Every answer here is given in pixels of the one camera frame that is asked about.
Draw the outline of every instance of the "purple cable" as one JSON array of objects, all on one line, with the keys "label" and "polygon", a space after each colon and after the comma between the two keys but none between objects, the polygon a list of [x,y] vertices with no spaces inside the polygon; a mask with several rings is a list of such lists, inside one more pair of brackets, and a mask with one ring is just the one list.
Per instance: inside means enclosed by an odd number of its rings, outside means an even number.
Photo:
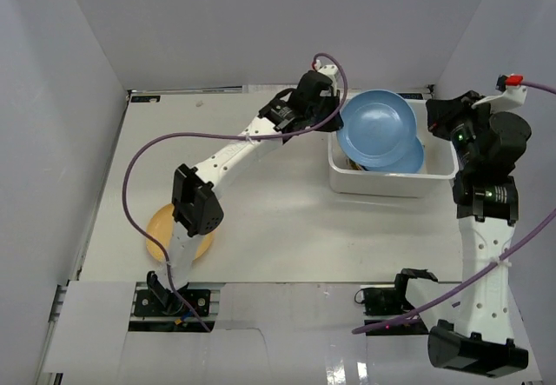
[{"label": "purple cable", "polygon": [[[525,85],[526,87],[535,88],[537,90],[543,90],[543,91],[550,92],[551,94],[556,95],[556,89],[552,88],[552,87],[549,87],[547,85],[543,85],[543,84],[539,84],[539,83],[529,83],[528,81],[522,81],[520,83],[520,85]],[[523,246],[528,244],[538,233],[540,233],[540,231],[544,227],[546,227],[554,219],[554,217],[556,217],[556,209],[553,209],[552,213],[550,213],[537,227],[535,227],[531,231],[531,233],[529,233],[527,236],[523,237],[523,239],[521,239],[519,242],[515,243],[506,252],[502,253],[499,256],[499,259],[501,261],[506,260],[508,257],[513,255],[519,249],[521,249]],[[386,320],[384,322],[377,322],[376,324],[368,324],[367,326],[361,326],[361,327],[358,327],[357,329],[351,330],[351,332],[354,335],[359,335],[361,333],[367,333],[368,331],[371,331],[371,330],[384,329],[387,326],[397,326],[399,324],[404,324],[404,323],[407,322],[407,318],[418,315],[419,313],[422,313],[423,311],[427,311],[428,309],[431,309],[435,305],[438,305],[438,304],[452,298],[454,295],[459,294],[463,289],[467,288],[472,283],[477,282],[480,278],[482,278],[483,276],[488,274],[491,270],[493,270],[497,266],[498,266],[498,263],[496,263],[496,262],[489,263],[485,268],[483,268],[482,270],[477,272],[475,275],[471,276],[469,279],[466,279],[464,282],[462,282],[460,285],[458,285],[454,289],[446,292],[444,295],[439,296],[438,298],[432,300],[431,302],[428,302],[427,304],[418,307],[417,309],[412,309],[411,311],[409,311],[408,313],[406,313],[404,315],[398,315],[397,317],[391,318],[391,319]]]},{"label": "purple cable", "polygon": [[[347,93],[348,92],[348,80],[346,78],[346,73],[345,73],[344,69],[341,67],[340,63],[338,63],[338,61],[336,61],[336,59],[333,56],[330,56],[328,53],[324,53],[324,52],[317,53],[316,55],[313,56],[313,62],[315,62],[319,57],[326,57],[328,60],[332,61],[332,63],[334,63],[336,65],[336,67],[338,68],[338,71],[340,71],[341,80],[343,81],[343,94],[341,96],[341,100],[340,100],[340,103],[338,104],[338,107],[336,107],[336,109],[330,114],[330,116],[328,116],[327,118],[325,118],[324,120],[322,120],[320,123],[316,124],[313,127],[309,127],[307,129],[303,129],[303,130],[293,131],[291,133],[276,134],[276,135],[251,136],[250,137],[251,140],[282,139],[284,137],[305,135],[307,133],[310,133],[312,131],[320,129],[322,126],[324,126],[330,120],[332,120],[336,116],[336,114],[338,114],[340,112],[341,107],[344,105],[344,103],[346,102],[346,98],[348,97],[348,93]],[[191,306],[191,304],[189,304],[189,302],[187,302],[177,292],[177,289],[175,288],[175,285],[174,285],[174,280],[172,279],[172,268],[171,268],[171,265],[170,265],[170,258],[169,258],[168,252],[166,251],[164,246],[162,246],[162,244],[158,240],[156,240],[153,236],[151,236],[149,233],[147,233],[145,230],[143,230],[139,226],[139,224],[137,224],[137,222],[133,219],[131,214],[129,213],[129,205],[128,205],[129,177],[131,175],[131,170],[133,169],[137,160],[145,152],[145,150],[147,150],[151,146],[154,146],[155,144],[157,144],[159,142],[162,142],[163,140],[169,140],[169,139],[173,139],[173,138],[176,138],[176,137],[201,137],[201,138],[205,138],[205,139],[223,139],[223,140],[244,141],[245,136],[211,135],[209,133],[194,133],[194,132],[170,133],[168,135],[159,136],[156,139],[153,139],[150,142],[148,142],[147,144],[145,144],[142,148],[140,148],[137,151],[137,153],[134,154],[134,156],[131,158],[131,161],[129,162],[128,168],[126,169],[125,175],[123,177],[123,185],[122,185],[123,213],[125,214],[129,223],[133,226],[133,228],[135,230],[137,230],[139,233],[141,233],[141,235],[143,235],[144,237],[149,239],[156,246],[158,246],[158,248],[164,254],[164,261],[166,262],[166,271],[167,271],[167,274],[168,274],[168,284],[170,286],[170,289],[172,290],[174,295],[178,297],[178,299],[182,302],[182,304],[185,305],[189,309],[189,311],[191,311],[191,314],[199,321],[199,323],[202,325],[202,327],[209,332],[210,329],[207,326],[207,324],[205,324],[205,322],[202,320],[202,318],[199,316],[199,314],[195,311],[195,309]]]}]

